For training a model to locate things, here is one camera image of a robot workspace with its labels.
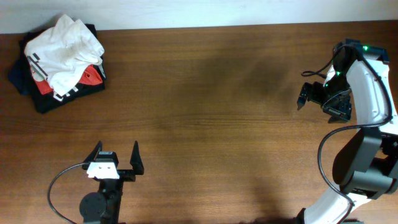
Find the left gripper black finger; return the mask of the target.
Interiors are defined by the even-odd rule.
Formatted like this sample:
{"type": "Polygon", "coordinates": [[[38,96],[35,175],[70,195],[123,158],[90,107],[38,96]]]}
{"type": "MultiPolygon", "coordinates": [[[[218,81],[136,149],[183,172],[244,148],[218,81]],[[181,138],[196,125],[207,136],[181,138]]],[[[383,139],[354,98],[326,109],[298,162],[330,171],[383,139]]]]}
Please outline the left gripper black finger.
{"type": "Polygon", "coordinates": [[[139,152],[139,144],[137,141],[134,141],[134,145],[133,145],[129,163],[132,166],[133,170],[144,170],[144,165],[143,165],[141,155],[139,152]]]}
{"type": "Polygon", "coordinates": [[[82,165],[83,170],[87,170],[90,166],[91,162],[94,162],[98,153],[102,151],[103,143],[99,141],[95,148],[89,153],[86,159],[83,161],[84,165],[82,165]]]}

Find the white t-shirt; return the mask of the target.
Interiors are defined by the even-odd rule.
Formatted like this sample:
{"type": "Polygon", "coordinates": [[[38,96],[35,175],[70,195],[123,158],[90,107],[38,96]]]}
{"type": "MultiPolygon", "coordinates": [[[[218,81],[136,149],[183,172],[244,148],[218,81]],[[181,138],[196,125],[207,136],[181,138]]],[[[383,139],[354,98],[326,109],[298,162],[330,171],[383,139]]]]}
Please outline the white t-shirt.
{"type": "Polygon", "coordinates": [[[35,81],[45,81],[59,100],[75,88],[90,65],[101,65],[104,48],[81,20],[62,15],[55,26],[28,41],[24,54],[35,70],[35,81]]]}

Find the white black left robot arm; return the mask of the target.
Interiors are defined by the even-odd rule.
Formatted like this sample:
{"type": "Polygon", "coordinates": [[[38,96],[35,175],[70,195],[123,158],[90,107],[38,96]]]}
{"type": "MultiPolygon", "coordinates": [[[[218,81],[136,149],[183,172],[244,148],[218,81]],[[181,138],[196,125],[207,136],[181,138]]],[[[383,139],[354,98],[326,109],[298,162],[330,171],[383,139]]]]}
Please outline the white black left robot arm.
{"type": "Polygon", "coordinates": [[[144,174],[144,165],[139,144],[133,145],[130,169],[118,169],[118,156],[113,151],[103,151],[100,141],[83,161],[83,170],[88,178],[99,183],[98,190],[85,195],[79,206],[84,223],[118,224],[123,187],[125,182],[134,182],[144,174]]]}

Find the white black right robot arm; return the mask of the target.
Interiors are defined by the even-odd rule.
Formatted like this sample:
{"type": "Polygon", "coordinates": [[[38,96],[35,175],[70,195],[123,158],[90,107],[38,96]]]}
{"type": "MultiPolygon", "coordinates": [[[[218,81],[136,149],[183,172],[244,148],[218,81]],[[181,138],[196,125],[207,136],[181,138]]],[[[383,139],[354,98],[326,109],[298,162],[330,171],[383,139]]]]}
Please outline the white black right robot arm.
{"type": "Polygon", "coordinates": [[[397,191],[397,111],[387,50],[346,39],[334,46],[324,70],[302,72],[325,81],[304,83],[297,108],[311,101],[330,115],[330,123],[346,123],[353,114],[357,123],[332,130],[321,140],[318,169],[328,188],[313,205],[301,209],[295,223],[349,223],[352,211],[397,191]],[[336,155],[329,180],[321,165],[323,146],[332,135],[351,129],[356,134],[336,155]]]}

